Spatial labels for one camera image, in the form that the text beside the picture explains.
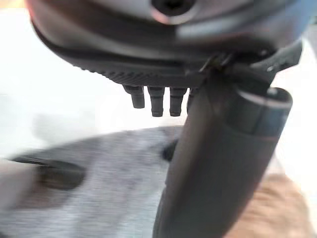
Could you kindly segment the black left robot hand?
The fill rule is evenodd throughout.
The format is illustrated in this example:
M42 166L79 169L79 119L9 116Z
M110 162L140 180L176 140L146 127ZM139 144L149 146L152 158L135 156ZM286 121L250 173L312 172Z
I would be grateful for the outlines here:
M222 238L260 183L292 107L278 72L299 63L314 0L28 0L41 41L121 84L133 106L188 117L153 237Z

